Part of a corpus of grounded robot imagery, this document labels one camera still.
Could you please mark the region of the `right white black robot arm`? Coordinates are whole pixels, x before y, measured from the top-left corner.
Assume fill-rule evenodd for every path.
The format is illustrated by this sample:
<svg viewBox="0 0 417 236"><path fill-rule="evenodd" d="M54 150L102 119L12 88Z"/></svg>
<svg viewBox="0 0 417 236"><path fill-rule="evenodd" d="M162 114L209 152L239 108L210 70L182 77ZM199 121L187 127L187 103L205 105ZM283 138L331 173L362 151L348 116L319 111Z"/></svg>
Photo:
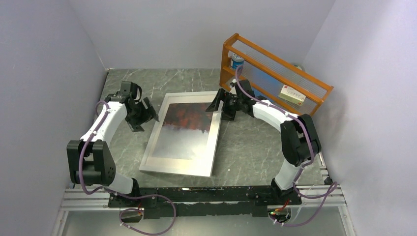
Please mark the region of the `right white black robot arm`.
<svg viewBox="0 0 417 236"><path fill-rule="evenodd" d="M285 160L271 182L270 197L276 204L284 203L295 190L302 169L322 150L312 117L290 113L256 96L248 80L233 80L230 91L220 88L206 112L217 110L223 120L234 120L236 112L242 111L279 131Z"/></svg>

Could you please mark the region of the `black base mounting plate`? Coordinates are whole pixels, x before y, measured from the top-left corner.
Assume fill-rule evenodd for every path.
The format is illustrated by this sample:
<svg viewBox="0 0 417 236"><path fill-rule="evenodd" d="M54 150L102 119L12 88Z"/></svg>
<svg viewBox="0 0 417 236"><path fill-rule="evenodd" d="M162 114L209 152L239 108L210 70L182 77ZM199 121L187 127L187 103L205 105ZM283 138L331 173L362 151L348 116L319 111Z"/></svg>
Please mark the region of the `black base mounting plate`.
<svg viewBox="0 0 417 236"><path fill-rule="evenodd" d="M279 195L270 185L223 187L135 187L127 198L110 194L110 208L142 208L144 219L176 215L245 215L264 217L276 208L299 206L300 196L293 191Z"/></svg>

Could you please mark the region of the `blue paper sheet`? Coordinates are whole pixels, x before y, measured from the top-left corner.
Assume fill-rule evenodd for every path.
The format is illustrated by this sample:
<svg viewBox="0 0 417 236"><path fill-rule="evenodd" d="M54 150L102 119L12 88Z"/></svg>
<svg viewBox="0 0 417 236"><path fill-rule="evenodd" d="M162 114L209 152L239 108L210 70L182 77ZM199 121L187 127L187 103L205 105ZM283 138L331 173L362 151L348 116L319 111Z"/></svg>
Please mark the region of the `blue paper sheet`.
<svg viewBox="0 0 417 236"><path fill-rule="evenodd" d="M279 95L281 84L269 74L255 68L252 73L255 84L274 97Z"/></svg>

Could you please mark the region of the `blue white can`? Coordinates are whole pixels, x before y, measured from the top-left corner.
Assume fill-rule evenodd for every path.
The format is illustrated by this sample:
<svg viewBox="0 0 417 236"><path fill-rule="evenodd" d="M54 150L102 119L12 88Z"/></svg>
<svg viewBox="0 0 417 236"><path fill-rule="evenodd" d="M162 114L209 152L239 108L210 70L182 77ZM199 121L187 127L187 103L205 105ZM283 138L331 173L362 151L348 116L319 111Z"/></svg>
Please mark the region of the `blue white can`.
<svg viewBox="0 0 417 236"><path fill-rule="evenodd" d="M239 67L240 65L244 64L244 58L242 58L241 56L233 53L231 55L231 63L230 63L230 67L232 69L236 69L237 67Z"/></svg>

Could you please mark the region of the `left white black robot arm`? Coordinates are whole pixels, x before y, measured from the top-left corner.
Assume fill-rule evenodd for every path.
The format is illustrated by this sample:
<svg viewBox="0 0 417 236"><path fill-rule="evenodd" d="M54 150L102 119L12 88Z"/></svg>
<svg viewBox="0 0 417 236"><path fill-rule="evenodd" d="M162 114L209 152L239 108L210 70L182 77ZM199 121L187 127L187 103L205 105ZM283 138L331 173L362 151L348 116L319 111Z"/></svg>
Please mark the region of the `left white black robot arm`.
<svg viewBox="0 0 417 236"><path fill-rule="evenodd" d="M109 144L122 122L132 132L143 132L142 125L158 120L158 115L142 88L134 82L122 82L120 89L97 103L102 110L92 127L66 147L70 179L91 195L100 189L121 196L129 207L141 199L136 179L120 174L111 155Z"/></svg>

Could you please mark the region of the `orange wooden shelf rack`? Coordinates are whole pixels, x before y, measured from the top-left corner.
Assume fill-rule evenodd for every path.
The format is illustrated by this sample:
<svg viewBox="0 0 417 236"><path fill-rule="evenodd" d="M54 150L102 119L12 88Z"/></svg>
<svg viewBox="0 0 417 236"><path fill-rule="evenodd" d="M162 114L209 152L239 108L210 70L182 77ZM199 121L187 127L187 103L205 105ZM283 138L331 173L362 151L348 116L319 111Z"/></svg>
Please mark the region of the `orange wooden shelf rack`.
<svg viewBox="0 0 417 236"><path fill-rule="evenodd" d="M255 91L270 99L283 109L296 114L313 115L325 102L333 87L320 81L305 71L294 67L291 63L275 56L255 43L245 39L238 33L233 34L223 44L219 84L226 90L231 90L231 81L235 77L235 69L230 67L231 55L235 53L244 58L240 79L250 81ZM284 99L274 97L255 84L252 73L257 68L281 84L288 85L306 96L302 105L296 105Z"/></svg>

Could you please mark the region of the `small cream red box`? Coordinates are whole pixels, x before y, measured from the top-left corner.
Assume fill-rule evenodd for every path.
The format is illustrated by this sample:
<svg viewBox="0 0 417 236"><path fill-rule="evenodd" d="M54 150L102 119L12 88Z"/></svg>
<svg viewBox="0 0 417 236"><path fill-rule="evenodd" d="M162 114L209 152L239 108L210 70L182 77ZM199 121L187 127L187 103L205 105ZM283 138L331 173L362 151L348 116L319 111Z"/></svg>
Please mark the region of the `small cream red box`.
<svg viewBox="0 0 417 236"><path fill-rule="evenodd" d="M278 97L299 106L302 105L306 99L304 94L288 85L282 87Z"/></svg>

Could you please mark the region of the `aluminium rail frame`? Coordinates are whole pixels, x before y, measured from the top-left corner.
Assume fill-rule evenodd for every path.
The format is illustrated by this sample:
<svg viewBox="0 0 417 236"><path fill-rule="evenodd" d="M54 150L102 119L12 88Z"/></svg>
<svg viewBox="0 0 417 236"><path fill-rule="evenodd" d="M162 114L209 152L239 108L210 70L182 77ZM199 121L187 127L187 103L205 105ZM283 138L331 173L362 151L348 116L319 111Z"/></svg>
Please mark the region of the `aluminium rail frame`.
<svg viewBox="0 0 417 236"><path fill-rule="evenodd" d="M284 162L280 133L266 122L247 116L221 121L214 160L208 177L148 173L140 171L146 146L157 122L143 125L144 132L132 132L123 122L110 143L116 170L133 177L141 187L223 187L271 185ZM138 231L167 235L221 234L240 236L353 236L355 231L341 187L325 199L321 195L330 186L330 176L321 155L300 178L301 205L282 206L264 217L245 215L184 216L144 219L142 208L110 208L110 193L98 190L87 195L80 186L66 189L56 222L55 235L71 231L83 235L137 235ZM70 212L94 211L96 215L81 221L79 229L67 227Z"/></svg>

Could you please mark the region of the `tape roll behind shelf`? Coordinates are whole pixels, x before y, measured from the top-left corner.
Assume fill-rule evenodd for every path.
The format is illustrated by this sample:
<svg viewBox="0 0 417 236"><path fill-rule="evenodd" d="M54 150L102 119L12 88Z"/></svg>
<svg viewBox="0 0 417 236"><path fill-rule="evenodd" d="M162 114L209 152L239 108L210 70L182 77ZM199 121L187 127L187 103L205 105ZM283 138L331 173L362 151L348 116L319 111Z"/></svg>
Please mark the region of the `tape roll behind shelf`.
<svg viewBox="0 0 417 236"><path fill-rule="evenodd" d="M304 70L304 68L303 68L301 65L299 65L299 64L293 63L292 65L293 65L294 67L298 68L298 69L299 69L299 70L301 70L301 71L305 71L305 70Z"/></svg>

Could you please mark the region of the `red autumn photo print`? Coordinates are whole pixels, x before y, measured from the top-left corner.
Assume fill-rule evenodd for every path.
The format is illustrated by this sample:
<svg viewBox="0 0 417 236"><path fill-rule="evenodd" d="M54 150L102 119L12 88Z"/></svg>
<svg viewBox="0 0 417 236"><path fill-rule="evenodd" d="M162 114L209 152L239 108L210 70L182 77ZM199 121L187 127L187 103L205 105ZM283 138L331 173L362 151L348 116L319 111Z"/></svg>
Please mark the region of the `red autumn photo print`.
<svg viewBox="0 0 417 236"><path fill-rule="evenodd" d="M172 103L168 106L152 156L194 160L206 149L212 112L209 103Z"/></svg>

